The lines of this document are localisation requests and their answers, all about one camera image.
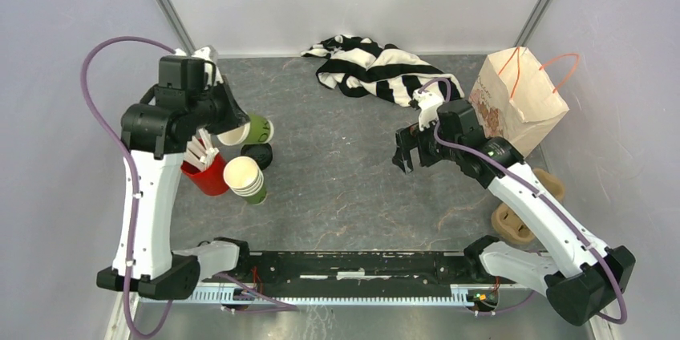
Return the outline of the green paper coffee cup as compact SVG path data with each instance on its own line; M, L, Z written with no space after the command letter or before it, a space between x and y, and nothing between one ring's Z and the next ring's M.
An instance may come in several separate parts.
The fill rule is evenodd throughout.
M249 122L229 132L217 135L225 146L267 144L274 135L274 124L262 115L249 114Z

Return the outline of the black plastic cup lid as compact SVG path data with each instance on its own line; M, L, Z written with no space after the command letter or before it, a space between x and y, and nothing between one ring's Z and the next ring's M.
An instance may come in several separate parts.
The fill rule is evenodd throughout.
M260 170L266 170L273 162L271 144L245 144L241 148L241 155L253 159Z

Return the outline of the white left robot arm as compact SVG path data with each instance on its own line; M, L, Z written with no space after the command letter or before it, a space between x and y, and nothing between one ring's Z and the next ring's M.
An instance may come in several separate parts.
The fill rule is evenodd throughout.
M170 243L188 142L201 128L213 135L229 132L248 117L223 75L213 85L170 79L154 89L155 103L132 104L121 117L121 133L113 135L123 149L127 194L114 261L96 274L96 285L152 300L184 300L217 273L236 282L251 274L244 241L216 237L182 250Z

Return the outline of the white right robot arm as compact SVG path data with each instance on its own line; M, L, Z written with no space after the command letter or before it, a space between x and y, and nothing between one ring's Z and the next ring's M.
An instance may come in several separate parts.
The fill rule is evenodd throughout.
M502 277L545 296L568 323L581 326L599 316L623 324L623 293L636 259L580 224L536 178L524 157L503 137L488 138L465 99L413 99L417 123L396 132L393 163L412 172L411 150L420 164L455 162L468 177L505 203L548 252L547 257L515 249L485 236L466 249L463 272L473 282Z

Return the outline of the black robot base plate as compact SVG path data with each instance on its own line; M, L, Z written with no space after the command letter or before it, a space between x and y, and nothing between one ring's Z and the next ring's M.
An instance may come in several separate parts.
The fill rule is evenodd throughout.
M448 251L282 251L249 250L229 277L256 284L267 297L443 296L453 285L494 290L509 284L462 252Z

